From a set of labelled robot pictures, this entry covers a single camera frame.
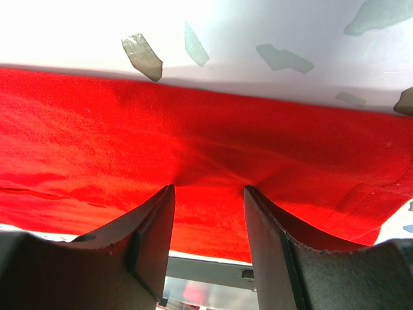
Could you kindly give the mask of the red t-shirt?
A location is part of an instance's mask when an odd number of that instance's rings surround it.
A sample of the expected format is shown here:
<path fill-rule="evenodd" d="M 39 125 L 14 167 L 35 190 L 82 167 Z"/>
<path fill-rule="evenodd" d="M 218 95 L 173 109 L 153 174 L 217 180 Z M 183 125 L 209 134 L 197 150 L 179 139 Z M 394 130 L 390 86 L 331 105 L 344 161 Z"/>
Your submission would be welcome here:
<path fill-rule="evenodd" d="M 1 70 L 1 222 L 80 235 L 176 188 L 171 248 L 247 262 L 243 188 L 372 245 L 412 198 L 412 119 Z"/>

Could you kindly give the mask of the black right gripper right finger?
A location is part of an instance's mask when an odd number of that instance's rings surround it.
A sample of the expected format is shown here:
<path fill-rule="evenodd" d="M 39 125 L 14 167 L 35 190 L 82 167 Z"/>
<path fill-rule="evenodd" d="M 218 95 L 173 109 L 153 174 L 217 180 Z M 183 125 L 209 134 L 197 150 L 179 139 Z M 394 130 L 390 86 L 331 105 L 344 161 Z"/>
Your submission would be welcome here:
<path fill-rule="evenodd" d="M 251 186 L 244 208 L 261 309 L 412 308 L 412 240 L 337 238 Z"/>

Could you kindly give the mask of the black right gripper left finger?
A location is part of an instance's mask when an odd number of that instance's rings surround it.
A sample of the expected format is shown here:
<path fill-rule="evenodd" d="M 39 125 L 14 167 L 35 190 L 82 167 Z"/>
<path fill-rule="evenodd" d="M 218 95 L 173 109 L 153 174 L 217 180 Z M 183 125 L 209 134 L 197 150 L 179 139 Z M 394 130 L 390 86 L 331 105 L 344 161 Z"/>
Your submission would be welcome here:
<path fill-rule="evenodd" d="M 167 185 L 71 242 L 1 234 L 2 309 L 155 309 L 162 299 L 175 211 Z"/>

